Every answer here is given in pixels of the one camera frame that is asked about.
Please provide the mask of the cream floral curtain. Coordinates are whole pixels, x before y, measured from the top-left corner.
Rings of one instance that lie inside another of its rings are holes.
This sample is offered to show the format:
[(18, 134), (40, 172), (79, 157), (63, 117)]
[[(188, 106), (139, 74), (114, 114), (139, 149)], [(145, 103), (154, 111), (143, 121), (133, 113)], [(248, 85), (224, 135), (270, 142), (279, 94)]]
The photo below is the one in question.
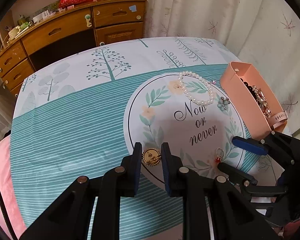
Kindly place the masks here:
[(300, 20), (284, 0), (147, 0), (145, 35), (221, 42), (252, 63), (300, 135)]

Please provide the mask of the pink blanket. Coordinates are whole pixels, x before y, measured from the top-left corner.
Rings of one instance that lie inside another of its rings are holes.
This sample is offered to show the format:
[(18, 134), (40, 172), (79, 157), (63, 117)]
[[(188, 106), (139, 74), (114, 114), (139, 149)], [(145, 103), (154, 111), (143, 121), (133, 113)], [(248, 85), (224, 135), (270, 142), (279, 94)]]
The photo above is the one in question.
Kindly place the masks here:
[(0, 141), (0, 192), (13, 230), (16, 237), (19, 238), (26, 230), (26, 226), (19, 211), (12, 184), (10, 136), (7, 136)]

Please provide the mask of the pink open box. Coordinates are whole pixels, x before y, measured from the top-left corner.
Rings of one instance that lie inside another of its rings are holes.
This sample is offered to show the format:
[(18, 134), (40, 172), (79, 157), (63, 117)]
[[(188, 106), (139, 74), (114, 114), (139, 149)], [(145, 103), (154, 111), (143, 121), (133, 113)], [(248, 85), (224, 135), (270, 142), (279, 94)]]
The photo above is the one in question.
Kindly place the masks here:
[(256, 85), (262, 90), (271, 110), (271, 117), (284, 110), (266, 81), (252, 64), (231, 61), (220, 78), (220, 84), (242, 117), (251, 137), (262, 139), (271, 131), (282, 133), (287, 120), (269, 126), (268, 119), (262, 113), (252, 93), (244, 84), (245, 82), (251, 87)]

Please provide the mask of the blue flower brooch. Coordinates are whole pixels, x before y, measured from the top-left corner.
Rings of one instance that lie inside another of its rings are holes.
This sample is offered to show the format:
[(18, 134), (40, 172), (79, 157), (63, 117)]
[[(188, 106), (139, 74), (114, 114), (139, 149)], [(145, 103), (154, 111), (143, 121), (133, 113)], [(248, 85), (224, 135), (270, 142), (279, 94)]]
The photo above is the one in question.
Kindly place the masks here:
[(225, 98), (223, 96), (221, 96), (218, 100), (218, 104), (217, 107), (221, 110), (221, 111), (228, 111), (229, 110), (229, 105), (230, 105), (230, 100), (229, 98)]

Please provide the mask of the gold round brooch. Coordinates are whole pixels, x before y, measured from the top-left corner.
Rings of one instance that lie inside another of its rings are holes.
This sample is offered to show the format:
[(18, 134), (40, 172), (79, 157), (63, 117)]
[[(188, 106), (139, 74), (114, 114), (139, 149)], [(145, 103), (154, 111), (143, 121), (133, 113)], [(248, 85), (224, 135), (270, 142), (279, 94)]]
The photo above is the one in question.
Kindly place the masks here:
[(158, 163), (161, 161), (161, 153), (156, 148), (149, 148), (143, 152), (142, 161), (147, 166), (158, 165)]

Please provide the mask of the printed teal white tablecloth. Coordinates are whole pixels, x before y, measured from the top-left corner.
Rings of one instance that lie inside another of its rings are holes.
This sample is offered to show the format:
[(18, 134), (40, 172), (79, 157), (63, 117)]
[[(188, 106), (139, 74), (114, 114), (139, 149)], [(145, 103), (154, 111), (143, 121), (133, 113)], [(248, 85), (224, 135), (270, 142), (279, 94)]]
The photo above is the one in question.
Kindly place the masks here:
[(10, 142), (12, 183), (26, 226), (79, 176), (119, 166), (136, 142), (168, 142), (183, 164), (208, 178), (224, 162), (274, 185), (282, 173), (268, 156), (232, 144), (249, 137), (219, 80), (237, 57), (216, 40), (146, 38), (90, 49), (23, 81)]

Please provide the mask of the cream mug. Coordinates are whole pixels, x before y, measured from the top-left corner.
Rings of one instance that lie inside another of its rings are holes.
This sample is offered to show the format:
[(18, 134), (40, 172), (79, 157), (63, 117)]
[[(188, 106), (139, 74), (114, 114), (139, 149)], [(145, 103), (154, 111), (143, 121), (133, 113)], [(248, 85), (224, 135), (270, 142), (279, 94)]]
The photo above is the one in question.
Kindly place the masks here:
[(20, 26), (16, 26), (14, 27), (12, 30), (9, 31), (8, 36), (9, 36), (9, 40), (13, 40), (15, 39), (15, 37), (21, 32), (21, 27)]

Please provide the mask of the pink smart watch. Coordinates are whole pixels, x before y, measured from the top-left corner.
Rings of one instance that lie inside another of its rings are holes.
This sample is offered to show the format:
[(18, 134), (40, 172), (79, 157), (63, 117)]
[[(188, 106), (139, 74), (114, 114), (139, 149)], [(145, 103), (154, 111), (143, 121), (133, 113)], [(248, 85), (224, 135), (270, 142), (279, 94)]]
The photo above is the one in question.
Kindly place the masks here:
[(288, 117), (286, 115), (286, 112), (283, 111), (283, 112), (277, 113), (277, 114), (273, 115), (272, 117), (270, 117), (268, 119), (268, 124), (269, 124), (269, 126), (274, 126), (275, 124), (283, 122), (287, 119), (288, 119)]

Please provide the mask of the wooden desk with drawers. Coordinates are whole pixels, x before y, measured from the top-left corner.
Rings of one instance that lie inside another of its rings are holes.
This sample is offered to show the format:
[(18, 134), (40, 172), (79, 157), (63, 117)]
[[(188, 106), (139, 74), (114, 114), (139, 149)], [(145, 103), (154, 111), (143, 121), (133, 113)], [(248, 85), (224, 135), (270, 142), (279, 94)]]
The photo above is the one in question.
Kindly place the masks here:
[(143, 37), (147, 0), (98, 0), (57, 12), (0, 52), (1, 86), (17, 96), (23, 80), (90, 48)]

